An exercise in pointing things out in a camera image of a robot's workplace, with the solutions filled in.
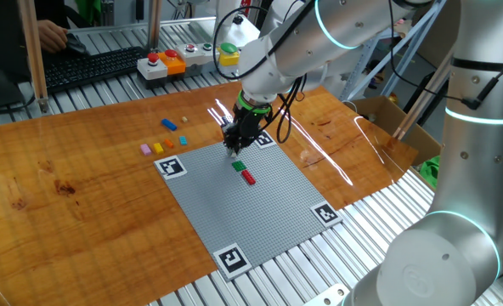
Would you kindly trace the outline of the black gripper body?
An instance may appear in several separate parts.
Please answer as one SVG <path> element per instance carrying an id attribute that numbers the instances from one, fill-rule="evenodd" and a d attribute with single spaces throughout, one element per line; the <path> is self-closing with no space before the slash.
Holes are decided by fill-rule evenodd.
<path id="1" fill-rule="evenodd" d="M 259 135 L 260 121 L 271 114 L 271 107 L 252 107 L 248 110 L 246 107 L 233 107 L 235 124 L 234 138 L 235 142 L 239 138 L 251 138 L 253 141 Z"/>

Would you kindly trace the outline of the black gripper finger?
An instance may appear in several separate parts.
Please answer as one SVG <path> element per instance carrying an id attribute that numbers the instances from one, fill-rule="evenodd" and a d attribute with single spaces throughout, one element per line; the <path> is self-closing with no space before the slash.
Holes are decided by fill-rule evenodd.
<path id="1" fill-rule="evenodd" d="M 234 147 L 234 155 L 238 156 L 240 152 L 243 149 L 247 148 L 251 143 L 252 143 L 251 138 L 244 138 L 244 137 L 239 138 Z"/>
<path id="2" fill-rule="evenodd" d="M 235 138 L 234 138 L 235 124 L 230 122 L 222 126 L 223 144 L 225 145 L 229 154 L 235 153 Z"/>

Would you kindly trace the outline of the bare human hand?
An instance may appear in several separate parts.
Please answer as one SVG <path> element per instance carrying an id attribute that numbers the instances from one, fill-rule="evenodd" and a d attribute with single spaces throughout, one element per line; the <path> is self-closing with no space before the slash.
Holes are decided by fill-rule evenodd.
<path id="1" fill-rule="evenodd" d="M 66 48 L 67 30 L 51 20 L 39 20 L 38 33 L 42 50 L 56 54 Z"/>

